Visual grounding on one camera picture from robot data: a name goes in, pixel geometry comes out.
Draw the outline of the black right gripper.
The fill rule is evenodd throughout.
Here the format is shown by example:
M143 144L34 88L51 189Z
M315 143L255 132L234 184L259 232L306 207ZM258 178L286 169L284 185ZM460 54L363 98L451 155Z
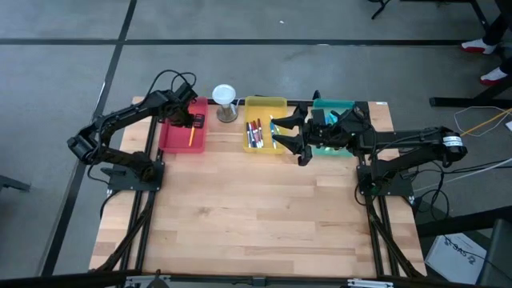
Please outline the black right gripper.
M342 114L334 124L322 124L314 118L305 122L307 106L297 105L291 116L274 118L271 122L288 130L299 126L299 134L291 137L275 134L272 139L282 144L292 154L299 154L298 164L306 166L313 157L312 147L346 149L355 157L365 152L358 147L361 135L369 130L369 113L357 105Z

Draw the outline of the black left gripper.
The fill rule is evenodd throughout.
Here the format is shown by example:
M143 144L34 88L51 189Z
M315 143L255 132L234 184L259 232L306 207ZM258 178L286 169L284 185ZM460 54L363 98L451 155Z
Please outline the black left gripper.
M164 116L169 122L177 122L178 127L202 129L206 122L204 114L195 116L189 112L191 103L195 103L197 94L193 90L180 93L170 93L169 103L164 108Z

